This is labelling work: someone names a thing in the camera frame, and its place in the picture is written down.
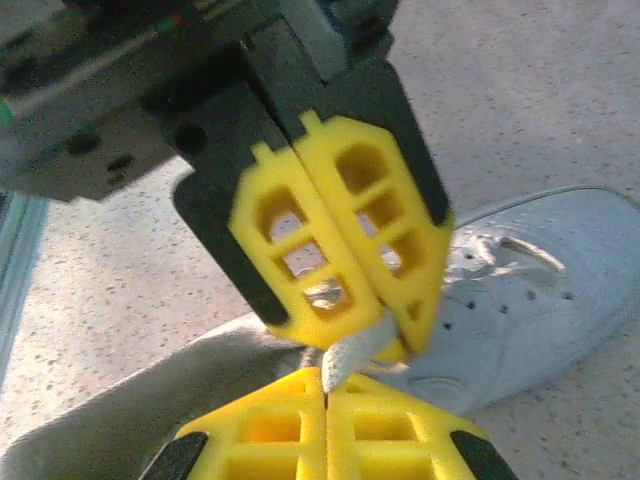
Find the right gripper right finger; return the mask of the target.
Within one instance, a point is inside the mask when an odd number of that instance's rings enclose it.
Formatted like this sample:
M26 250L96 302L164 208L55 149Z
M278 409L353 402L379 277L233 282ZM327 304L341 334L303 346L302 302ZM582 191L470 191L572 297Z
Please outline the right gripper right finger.
M515 480L486 432L354 374L328 395L328 480Z

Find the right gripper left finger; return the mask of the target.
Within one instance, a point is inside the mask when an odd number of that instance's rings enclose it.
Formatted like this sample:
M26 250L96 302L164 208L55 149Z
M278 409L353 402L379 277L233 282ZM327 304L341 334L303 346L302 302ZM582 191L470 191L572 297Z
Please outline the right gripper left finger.
M320 370L291 373L186 423L147 480L326 480Z

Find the white shoelace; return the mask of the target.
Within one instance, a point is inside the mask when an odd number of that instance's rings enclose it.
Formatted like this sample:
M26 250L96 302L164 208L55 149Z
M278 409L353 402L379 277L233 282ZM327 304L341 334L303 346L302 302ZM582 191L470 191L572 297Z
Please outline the white shoelace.
M375 357L396 339L397 325L392 311L383 310L382 316L371 326L346 336L326 351L306 348L302 351L297 368L321 368L321 384L325 395L343 384L352 374L364 372L399 373L406 369L403 361L382 361Z

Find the white sneaker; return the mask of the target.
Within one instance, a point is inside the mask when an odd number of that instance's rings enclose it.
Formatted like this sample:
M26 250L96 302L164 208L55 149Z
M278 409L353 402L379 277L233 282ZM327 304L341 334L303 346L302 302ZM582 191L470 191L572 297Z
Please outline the white sneaker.
M426 351L366 374L461 414L557 376L639 310L640 204L545 191L459 221ZM204 438L172 441L180 422L321 356L241 316L19 438L0 480L183 477Z

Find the aluminium front frame rail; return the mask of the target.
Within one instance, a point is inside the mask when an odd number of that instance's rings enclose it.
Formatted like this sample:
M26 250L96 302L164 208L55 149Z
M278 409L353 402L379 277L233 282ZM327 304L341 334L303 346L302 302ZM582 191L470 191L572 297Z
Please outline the aluminium front frame rail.
M0 193L0 382L21 322L48 209L47 199Z

